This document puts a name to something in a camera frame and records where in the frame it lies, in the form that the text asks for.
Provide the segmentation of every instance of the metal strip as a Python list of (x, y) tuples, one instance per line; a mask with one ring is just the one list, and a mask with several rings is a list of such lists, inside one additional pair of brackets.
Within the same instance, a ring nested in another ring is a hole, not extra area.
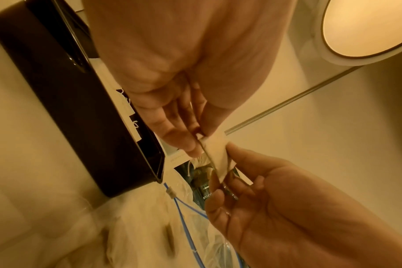
[(347, 74), (349, 74), (349, 73), (351, 73), (351, 72), (353, 72), (353, 71), (355, 71), (355, 70), (357, 70), (357, 69), (359, 69), (361, 67), (362, 66), (355, 66), (355, 67), (352, 67), (352, 68), (350, 68), (350, 69), (348, 69), (346, 71), (343, 71), (342, 73), (339, 73), (336, 76), (334, 76), (332, 78), (329, 78), (328, 80), (325, 80), (325, 81), (319, 83), (318, 85), (316, 85), (316, 86), (314, 86), (314, 87), (312, 87), (312, 88), (310, 88), (310, 89), (308, 89), (306, 91), (303, 91), (300, 94), (295, 95), (294, 97), (289, 98), (288, 100), (286, 100), (284, 102), (281, 102), (278, 105), (276, 105), (276, 106), (274, 106), (274, 107), (272, 107), (272, 108), (270, 108), (270, 109), (268, 109), (268, 110), (266, 110), (266, 111), (264, 111), (262, 113), (259, 113), (256, 116), (251, 117), (248, 120), (245, 120), (244, 122), (242, 122), (240, 124), (237, 124), (233, 128), (230, 128), (230, 129), (226, 130), (224, 133), (226, 135), (229, 135), (229, 134), (231, 134), (231, 133), (233, 133), (233, 132), (235, 132), (237, 130), (240, 130), (241, 128), (244, 128), (244, 127), (248, 126), (249, 124), (254, 123), (255, 121), (265, 117), (266, 115), (269, 115), (269, 114), (271, 114), (273, 112), (276, 112), (277, 110), (287, 106), (291, 102), (294, 102), (294, 101), (296, 101), (296, 100), (298, 100), (298, 99), (300, 99), (300, 98), (302, 98), (302, 97), (304, 97), (304, 96), (306, 96), (306, 95), (318, 90), (319, 88), (322, 88), (322, 87), (332, 83), (333, 81), (336, 81), (336, 80), (340, 79), (341, 77), (346, 76)]

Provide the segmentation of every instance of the black container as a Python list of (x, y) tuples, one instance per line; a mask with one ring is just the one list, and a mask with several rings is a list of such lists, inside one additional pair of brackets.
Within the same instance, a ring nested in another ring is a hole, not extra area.
[(106, 196), (162, 181), (158, 140), (139, 120), (134, 141), (89, 63), (98, 54), (88, 27), (63, 0), (0, 12), (0, 43)]

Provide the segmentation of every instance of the blue cord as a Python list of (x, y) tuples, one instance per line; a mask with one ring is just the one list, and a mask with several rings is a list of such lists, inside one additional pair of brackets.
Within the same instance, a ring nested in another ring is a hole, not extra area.
[[(167, 183), (164, 183), (164, 187), (166, 187), (166, 189), (169, 189), (169, 186), (167, 185)], [(184, 218), (183, 218), (183, 214), (182, 214), (182, 212), (181, 212), (181, 210), (180, 210), (178, 201), (179, 201), (180, 203), (184, 204), (184, 205), (185, 205), (186, 207), (188, 207), (190, 210), (196, 212), (197, 214), (201, 215), (202, 217), (204, 217), (204, 218), (206, 218), (206, 219), (208, 219), (208, 218), (207, 218), (207, 215), (204, 214), (204, 213), (202, 213), (201, 211), (199, 211), (199, 210), (197, 210), (197, 209), (191, 207), (190, 205), (186, 204), (185, 202), (183, 202), (182, 200), (180, 200), (178, 197), (173, 198), (173, 201), (174, 201), (174, 203), (176, 204), (176, 207), (178, 208), (179, 217), (180, 217), (180, 220), (181, 220), (182, 225), (183, 225), (183, 230), (184, 230), (184, 232), (185, 232), (186, 238), (188, 239), (189, 246), (190, 246), (191, 249), (192, 249), (193, 256), (194, 256), (195, 259), (197, 260), (198, 265), (199, 265), (201, 268), (205, 268), (204, 264), (202, 263), (201, 257), (200, 257), (200, 255), (199, 255), (198, 252), (197, 252), (197, 248), (195, 247), (195, 244), (193, 243), (191, 234), (189, 233), (189, 230), (188, 230), (188, 226), (186, 226), (186, 223), (185, 223), (185, 220), (184, 220)], [(238, 254), (236, 254), (236, 258), (238, 259), (239, 268), (243, 268), (242, 261), (241, 261), (240, 257), (238, 256)]]

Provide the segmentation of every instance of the round mirror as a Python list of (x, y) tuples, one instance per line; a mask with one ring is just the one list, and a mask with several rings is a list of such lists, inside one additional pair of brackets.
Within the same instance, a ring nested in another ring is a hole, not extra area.
[(329, 0), (322, 36), (332, 52), (350, 58), (402, 46), (402, 0)]

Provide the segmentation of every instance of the hand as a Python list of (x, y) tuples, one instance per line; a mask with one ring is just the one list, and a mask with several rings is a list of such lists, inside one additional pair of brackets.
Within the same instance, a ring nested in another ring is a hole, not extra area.
[(83, 0), (100, 57), (144, 122), (193, 157), (193, 134), (213, 134), (266, 79), (295, 2)]
[(402, 267), (402, 236), (359, 203), (286, 160), (227, 150), (254, 183), (228, 175), (235, 201), (211, 180), (205, 210), (252, 268)]

